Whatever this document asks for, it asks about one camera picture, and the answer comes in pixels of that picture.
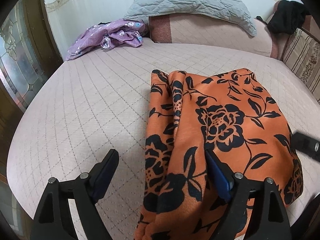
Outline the purple floral garment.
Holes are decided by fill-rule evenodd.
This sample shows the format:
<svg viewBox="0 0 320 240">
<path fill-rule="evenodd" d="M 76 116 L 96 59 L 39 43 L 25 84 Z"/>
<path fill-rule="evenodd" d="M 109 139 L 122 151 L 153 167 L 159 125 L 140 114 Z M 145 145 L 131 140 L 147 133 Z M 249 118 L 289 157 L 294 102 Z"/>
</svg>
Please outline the purple floral garment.
<svg viewBox="0 0 320 240">
<path fill-rule="evenodd" d="M 137 48 L 143 43 L 147 31 L 142 21 L 119 19 L 109 23 L 93 25 L 84 31 L 67 50 L 66 61 L 81 57 L 95 48 L 111 50 L 126 44 Z"/>
</svg>

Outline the pink quilted mattress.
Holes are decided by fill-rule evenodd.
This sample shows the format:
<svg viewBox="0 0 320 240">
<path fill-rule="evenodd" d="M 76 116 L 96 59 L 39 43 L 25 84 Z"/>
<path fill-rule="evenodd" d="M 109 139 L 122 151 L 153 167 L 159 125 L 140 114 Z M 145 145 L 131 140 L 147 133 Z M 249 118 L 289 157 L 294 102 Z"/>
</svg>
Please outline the pink quilted mattress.
<svg viewBox="0 0 320 240">
<path fill-rule="evenodd" d="M 33 217 L 50 177 L 75 179 L 108 150 L 120 162 L 97 210 L 114 239 L 133 239 L 144 189 L 144 134 L 151 72 L 184 70 L 212 76 L 247 68 L 268 90 L 291 129 L 319 137 L 319 104 L 281 61 L 198 44 L 158 44 L 94 50 L 63 63 L 35 96 L 16 129 L 9 186 Z"/>
</svg>

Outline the pink bolster cushion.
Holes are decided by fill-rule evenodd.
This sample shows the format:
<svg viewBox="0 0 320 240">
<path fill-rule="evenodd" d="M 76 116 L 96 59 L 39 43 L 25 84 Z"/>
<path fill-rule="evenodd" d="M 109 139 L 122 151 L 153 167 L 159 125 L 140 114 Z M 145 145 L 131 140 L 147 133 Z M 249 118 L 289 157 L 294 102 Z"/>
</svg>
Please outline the pink bolster cushion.
<svg viewBox="0 0 320 240">
<path fill-rule="evenodd" d="M 267 26 L 253 20 L 257 30 L 250 36 L 240 26 L 227 21 L 193 14 L 170 14 L 149 18 L 150 37 L 155 43 L 186 43 L 246 51 L 276 59 L 276 38 Z"/>
</svg>

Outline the wooden glass-panel door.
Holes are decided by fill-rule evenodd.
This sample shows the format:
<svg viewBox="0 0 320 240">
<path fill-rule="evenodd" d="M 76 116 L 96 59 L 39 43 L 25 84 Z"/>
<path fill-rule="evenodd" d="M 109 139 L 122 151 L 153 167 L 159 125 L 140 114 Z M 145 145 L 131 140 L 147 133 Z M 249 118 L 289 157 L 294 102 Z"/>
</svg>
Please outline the wooden glass-panel door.
<svg viewBox="0 0 320 240">
<path fill-rule="evenodd" d="M 9 0 L 1 7 L 1 181 L 23 113 L 61 64 L 44 0 Z"/>
</svg>

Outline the striped floral cushion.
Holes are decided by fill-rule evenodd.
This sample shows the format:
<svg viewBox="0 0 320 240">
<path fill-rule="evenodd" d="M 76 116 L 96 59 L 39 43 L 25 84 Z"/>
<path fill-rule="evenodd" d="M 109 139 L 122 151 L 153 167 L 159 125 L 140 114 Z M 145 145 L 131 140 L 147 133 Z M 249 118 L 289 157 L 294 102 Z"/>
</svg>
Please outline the striped floral cushion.
<svg viewBox="0 0 320 240">
<path fill-rule="evenodd" d="M 286 44 L 283 62 L 319 101 L 319 42 L 302 29 L 296 29 Z"/>
</svg>

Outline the grey quilted pillow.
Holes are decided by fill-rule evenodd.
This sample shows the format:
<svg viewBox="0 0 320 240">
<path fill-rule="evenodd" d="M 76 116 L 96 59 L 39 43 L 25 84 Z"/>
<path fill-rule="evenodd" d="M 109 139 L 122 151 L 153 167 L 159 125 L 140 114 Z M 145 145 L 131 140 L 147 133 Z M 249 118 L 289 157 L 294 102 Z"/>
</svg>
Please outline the grey quilted pillow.
<svg viewBox="0 0 320 240">
<path fill-rule="evenodd" d="M 148 22 L 150 17 L 168 14 L 197 14 L 240 26 L 255 37 L 257 29 L 242 0 L 133 0 L 126 20 Z"/>
</svg>

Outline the orange black floral cloth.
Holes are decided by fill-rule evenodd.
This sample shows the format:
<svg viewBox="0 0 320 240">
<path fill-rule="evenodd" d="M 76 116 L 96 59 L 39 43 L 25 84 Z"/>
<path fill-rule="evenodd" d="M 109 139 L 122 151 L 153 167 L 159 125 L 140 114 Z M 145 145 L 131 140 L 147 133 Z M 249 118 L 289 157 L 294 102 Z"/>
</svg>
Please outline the orange black floral cloth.
<svg viewBox="0 0 320 240">
<path fill-rule="evenodd" d="M 274 179 L 285 206 L 302 194 L 289 124 L 250 70 L 154 70 L 149 110 L 135 239 L 208 239 L 216 230 L 227 204 L 208 177 L 206 150 L 249 179 Z"/>
</svg>

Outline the black garment on headboard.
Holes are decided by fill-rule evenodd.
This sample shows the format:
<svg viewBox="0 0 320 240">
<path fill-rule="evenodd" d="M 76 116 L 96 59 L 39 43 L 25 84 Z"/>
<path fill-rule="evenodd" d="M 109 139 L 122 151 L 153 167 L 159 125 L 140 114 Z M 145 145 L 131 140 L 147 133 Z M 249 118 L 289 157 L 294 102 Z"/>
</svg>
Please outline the black garment on headboard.
<svg viewBox="0 0 320 240">
<path fill-rule="evenodd" d="M 302 27 L 306 16 L 311 15 L 306 6 L 296 1 L 281 0 L 274 5 L 274 12 L 269 22 L 260 16 L 256 19 L 263 22 L 273 34 L 292 35 L 297 28 Z"/>
</svg>

